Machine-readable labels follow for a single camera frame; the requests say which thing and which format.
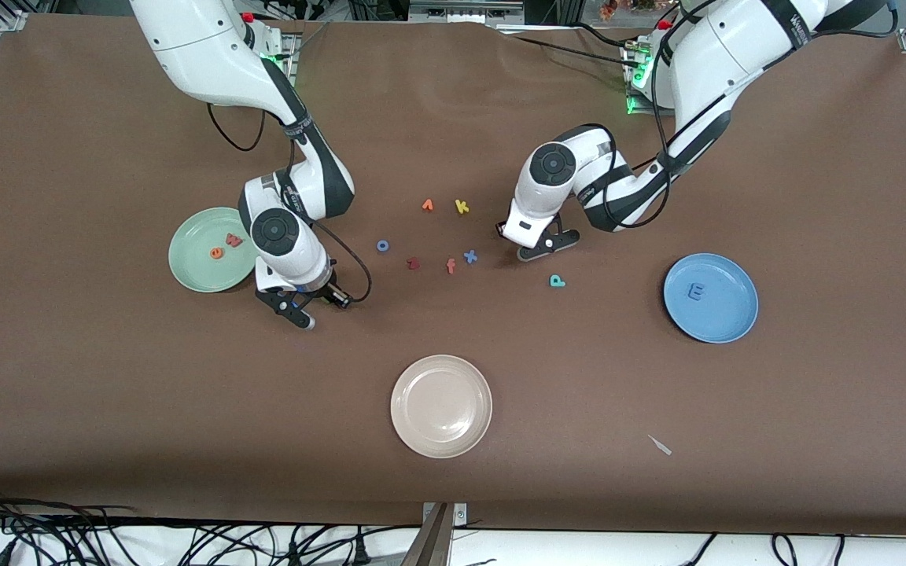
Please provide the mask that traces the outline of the green plate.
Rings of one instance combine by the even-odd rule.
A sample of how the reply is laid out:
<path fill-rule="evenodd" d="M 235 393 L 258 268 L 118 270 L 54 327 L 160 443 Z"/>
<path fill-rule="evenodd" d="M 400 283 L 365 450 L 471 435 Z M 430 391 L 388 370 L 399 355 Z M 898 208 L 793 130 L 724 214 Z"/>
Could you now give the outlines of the green plate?
<path fill-rule="evenodd" d="M 227 233 L 241 237 L 240 247 L 224 243 Z M 209 250 L 223 247 L 224 257 L 209 258 Z M 217 207 L 199 211 L 181 223 L 168 248 L 168 265 L 181 285 L 194 292 L 223 292 L 245 280 L 254 271 L 258 251 L 236 208 Z"/>

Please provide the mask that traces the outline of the beige plate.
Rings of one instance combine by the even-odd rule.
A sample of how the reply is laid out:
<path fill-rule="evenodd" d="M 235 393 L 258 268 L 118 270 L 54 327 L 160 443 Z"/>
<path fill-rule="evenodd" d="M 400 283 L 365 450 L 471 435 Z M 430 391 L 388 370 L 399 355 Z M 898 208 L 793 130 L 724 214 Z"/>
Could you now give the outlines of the beige plate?
<path fill-rule="evenodd" d="M 393 430 L 415 454 L 459 458 L 488 432 L 493 398 L 475 365 L 455 355 L 430 355 L 400 374 L 389 401 Z"/>

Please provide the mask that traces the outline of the blue plate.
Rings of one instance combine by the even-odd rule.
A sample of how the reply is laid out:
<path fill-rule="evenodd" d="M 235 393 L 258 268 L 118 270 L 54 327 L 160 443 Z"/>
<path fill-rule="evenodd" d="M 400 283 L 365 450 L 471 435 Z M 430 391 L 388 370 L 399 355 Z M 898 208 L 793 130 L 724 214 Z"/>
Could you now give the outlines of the blue plate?
<path fill-rule="evenodd" d="M 700 301 L 687 297 L 693 282 L 705 286 Z M 759 295 L 750 276 L 734 261 L 713 253 L 686 255 L 670 267 L 662 286 L 669 318 L 695 340 L 729 344 L 755 325 Z"/>

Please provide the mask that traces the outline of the brown paper table cover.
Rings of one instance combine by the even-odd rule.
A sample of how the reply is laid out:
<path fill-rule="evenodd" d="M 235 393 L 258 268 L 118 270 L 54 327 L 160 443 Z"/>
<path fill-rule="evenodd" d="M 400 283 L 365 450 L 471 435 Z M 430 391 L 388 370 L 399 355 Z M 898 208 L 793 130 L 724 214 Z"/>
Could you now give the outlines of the brown paper table cover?
<path fill-rule="evenodd" d="M 277 125 L 231 148 L 130 17 L 36 15 L 2 37 L 2 497 L 161 518 L 412 524 L 450 501 L 506 529 L 906 534 L 894 40 L 810 43 L 745 90 L 657 221 L 603 233 L 569 203 L 582 240 L 529 263 L 494 226 L 535 147 L 595 122 L 636 164 L 658 150 L 614 69 L 479 24 L 342 22 L 302 50 L 297 89 L 355 179 L 328 226 L 374 276 L 348 311 L 310 305 L 310 331 L 252 282 L 200 294 L 167 266 L 184 219 L 287 164 Z M 756 286 L 733 343 L 665 309 L 668 270 L 697 253 Z M 396 380 L 430 355 L 467 359 L 492 391 L 488 432 L 459 458 L 393 430 Z"/>

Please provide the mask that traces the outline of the grey metal bar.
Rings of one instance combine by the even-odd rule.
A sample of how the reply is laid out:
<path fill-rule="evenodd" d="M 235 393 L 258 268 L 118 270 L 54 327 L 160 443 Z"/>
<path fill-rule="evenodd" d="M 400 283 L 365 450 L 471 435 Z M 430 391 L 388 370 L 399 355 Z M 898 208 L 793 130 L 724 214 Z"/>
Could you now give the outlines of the grey metal bar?
<path fill-rule="evenodd" d="M 432 504 L 400 566 L 449 566 L 456 518 L 453 502 Z"/>

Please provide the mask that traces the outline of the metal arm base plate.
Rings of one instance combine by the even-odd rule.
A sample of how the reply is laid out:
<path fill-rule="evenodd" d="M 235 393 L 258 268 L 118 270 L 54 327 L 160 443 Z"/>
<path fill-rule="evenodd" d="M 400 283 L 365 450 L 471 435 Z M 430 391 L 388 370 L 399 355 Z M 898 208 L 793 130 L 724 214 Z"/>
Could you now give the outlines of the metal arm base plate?
<path fill-rule="evenodd" d="M 655 94 L 652 94 L 652 79 L 655 77 L 657 48 L 665 33 L 655 30 L 650 35 L 640 35 L 626 40 L 620 48 L 622 61 L 633 62 L 633 67 L 624 70 L 627 114 L 651 114 L 654 107 L 662 116 L 675 115 L 672 96 L 672 80 L 668 55 L 659 57 L 661 74 L 655 79 Z"/>
<path fill-rule="evenodd" d="M 272 28 L 263 33 L 261 54 L 266 60 L 273 61 L 287 75 L 289 82 L 295 85 L 301 46 L 302 35 Z"/>

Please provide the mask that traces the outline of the grey metal frame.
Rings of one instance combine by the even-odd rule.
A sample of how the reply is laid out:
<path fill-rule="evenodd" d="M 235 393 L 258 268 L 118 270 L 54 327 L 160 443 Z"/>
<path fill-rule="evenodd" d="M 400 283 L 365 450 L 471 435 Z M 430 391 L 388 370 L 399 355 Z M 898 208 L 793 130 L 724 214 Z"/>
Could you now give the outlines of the grey metal frame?
<path fill-rule="evenodd" d="M 471 22 L 496 28 L 524 25 L 522 0 L 409 0 L 407 21 L 413 23 Z"/>

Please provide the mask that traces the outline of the small metal bracket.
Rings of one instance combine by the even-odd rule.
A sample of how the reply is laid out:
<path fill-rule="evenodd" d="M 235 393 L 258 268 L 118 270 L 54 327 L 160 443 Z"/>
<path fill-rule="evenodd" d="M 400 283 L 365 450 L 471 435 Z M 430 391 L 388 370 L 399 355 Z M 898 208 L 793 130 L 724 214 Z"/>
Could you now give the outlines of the small metal bracket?
<path fill-rule="evenodd" d="M 435 505 L 435 502 L 425 502 L 423 505 L 423 523 L 428 520 Z M 454 527 L 466 527 L 468 524 L 468 505 L 466 502 L 456 502 L 455 504 L 450 504 L 450 507 Z"/>

